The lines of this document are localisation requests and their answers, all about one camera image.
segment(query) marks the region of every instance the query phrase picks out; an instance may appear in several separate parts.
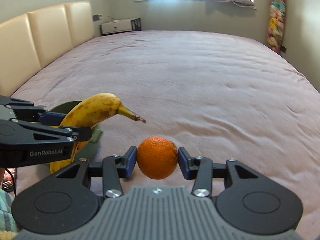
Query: pink bedsheet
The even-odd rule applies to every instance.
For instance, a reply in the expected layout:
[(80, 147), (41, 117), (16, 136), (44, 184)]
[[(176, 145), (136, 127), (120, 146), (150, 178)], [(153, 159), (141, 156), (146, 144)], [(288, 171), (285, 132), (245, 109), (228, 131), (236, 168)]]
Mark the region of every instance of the pink bedsheet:
[[(111, 92), (147, 124), (115, 116), (96, 160), (124, 154), (151, 135), (173, 140), (216, 163), (236, 158), (294, 191), (304, 205), (298, 233), (320, 234), (320, 94), (279, 55), (257, 41), (216, 33), (143, 31), (92, 39), (55, 60), (13, 94), (48, 109)], [(49, 174), (18, 169), (18, 192)], [(177, 167), (164, 180), (136, 166), (131, 185), (181, 185)], [(214, 181), (213, 191), (223, 189)], [(92, 190), (102, 194), (101, 180)]]

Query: metal screw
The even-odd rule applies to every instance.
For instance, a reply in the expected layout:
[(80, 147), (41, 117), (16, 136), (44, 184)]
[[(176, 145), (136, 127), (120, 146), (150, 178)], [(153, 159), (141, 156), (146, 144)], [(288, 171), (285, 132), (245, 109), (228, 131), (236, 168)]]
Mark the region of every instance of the metal screw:
[(209, 190), (205, 188), (198, 188), (193, 192), (196, 197), (207, 197), (209, 196)]
[(121, 191), (117, 189), (109, 189), (106, 192), (107, 197), (115, 198), (115, 197), (120, 197), (121, 195), (122, 195)]
[(157, 188), (153, 189), (152, 191), (153, 191), (154, 194), (159, 195), (162, 192), (162, 189), (157, 187)]

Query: cream leather headboard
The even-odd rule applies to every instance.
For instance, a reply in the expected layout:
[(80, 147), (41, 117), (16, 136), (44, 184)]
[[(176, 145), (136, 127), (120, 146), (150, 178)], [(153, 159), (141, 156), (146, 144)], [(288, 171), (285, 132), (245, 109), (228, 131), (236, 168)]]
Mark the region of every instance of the cream leather headboard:
[(41, 68), (93, 38), (88, 1), (64, 3), (0, 24), (0, 95), (11, 96)]

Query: nightstand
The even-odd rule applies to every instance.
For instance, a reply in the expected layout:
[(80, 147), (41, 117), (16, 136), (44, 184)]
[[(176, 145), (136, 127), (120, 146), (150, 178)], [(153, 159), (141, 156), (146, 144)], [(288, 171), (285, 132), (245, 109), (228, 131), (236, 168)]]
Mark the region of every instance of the nightstand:
[(141, 31), (141, 18), (114, 20), (100, 25), (101, 35)]

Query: drawer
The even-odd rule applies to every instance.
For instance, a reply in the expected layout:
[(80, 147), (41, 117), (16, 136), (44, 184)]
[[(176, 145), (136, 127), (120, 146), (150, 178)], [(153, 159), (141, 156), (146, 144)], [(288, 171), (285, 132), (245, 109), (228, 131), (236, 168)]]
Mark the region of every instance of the drawer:
[(131, 21), (124, 20), (119, 22), (105, 23), (101, 25), (102, 33), (126, 32), (131, 31)]

